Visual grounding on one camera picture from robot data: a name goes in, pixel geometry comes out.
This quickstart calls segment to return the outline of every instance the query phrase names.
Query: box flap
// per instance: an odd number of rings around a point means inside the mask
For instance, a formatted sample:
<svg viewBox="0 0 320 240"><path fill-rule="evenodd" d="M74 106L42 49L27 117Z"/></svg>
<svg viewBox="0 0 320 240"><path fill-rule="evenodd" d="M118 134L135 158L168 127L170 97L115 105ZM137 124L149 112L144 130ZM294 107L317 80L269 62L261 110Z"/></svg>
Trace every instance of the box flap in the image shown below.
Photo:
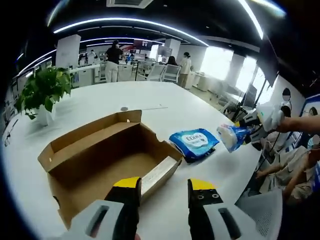
<svg viewBox="0 0 320 240"><path fill-rule="evenodd" d="M38 161L46 172L105 138L141 122L141 110L118 112L83 125L49 143Z"/></svg>

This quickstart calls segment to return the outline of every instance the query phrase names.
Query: ceiling vent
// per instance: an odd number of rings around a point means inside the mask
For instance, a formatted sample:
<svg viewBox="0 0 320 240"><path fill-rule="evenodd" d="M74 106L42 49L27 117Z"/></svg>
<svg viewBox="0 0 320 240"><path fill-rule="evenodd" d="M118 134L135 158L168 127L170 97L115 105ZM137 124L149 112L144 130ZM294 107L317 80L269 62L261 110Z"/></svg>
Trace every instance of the ceiling vent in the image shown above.
<svg viewBox="0 0 320 240"><path fill-rule="evenodd" d="M106 0L107 7L146 8L153 0Z"/></svg>

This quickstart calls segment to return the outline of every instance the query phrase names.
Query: woman in black shirt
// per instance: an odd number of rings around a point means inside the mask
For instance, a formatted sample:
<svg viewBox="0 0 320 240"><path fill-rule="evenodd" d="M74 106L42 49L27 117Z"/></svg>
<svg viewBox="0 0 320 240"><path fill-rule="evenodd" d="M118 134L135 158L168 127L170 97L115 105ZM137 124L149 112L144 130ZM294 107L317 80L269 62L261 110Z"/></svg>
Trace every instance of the woman in black shirt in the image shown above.
<svg viewBox="0 0 320 240"><path fill-rule="evenodd" d="M107 83L114 83L118 78L119 57L126 58L124 52L119 48L119 41L114 40L112 46L106 51L107 62L105 66L105 78Z"/></svg>

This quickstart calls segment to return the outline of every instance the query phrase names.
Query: wet wipes package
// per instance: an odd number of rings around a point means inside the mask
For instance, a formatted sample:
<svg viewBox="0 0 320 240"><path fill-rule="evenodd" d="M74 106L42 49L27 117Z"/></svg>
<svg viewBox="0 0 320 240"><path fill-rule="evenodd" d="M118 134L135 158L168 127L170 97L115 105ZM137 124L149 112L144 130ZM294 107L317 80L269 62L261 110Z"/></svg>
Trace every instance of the wet wipes package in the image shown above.
<svg viewBox="0 0 320 240"><path fill-rule="evenodd" d="M185 160L190 163L200 160L214 151L219 141L203 128L179 131L172 134L169 140L182 152Z"/></svg>
<svg viewBox="0 0 320 240"><path fill-rule="evenodd" d="M227 124L222 124L216 130L229 153L237 150L245 142L246 136L253 132L250 128Z"/></svg>

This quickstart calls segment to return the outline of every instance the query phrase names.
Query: blue wet wipes pack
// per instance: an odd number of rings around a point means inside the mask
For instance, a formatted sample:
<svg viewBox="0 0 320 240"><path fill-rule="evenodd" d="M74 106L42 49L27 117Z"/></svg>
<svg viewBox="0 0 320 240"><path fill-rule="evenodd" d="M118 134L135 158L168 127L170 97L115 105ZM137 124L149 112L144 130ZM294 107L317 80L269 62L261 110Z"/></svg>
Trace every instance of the blue wet wipes pack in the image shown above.
<svg viewBox="0 0 320 240"><path fill-rule="evenodd" d="M179 131L172 134L169 140L184 155L187 162L195 162L214 151L219 141L203 128Z"/></svg>

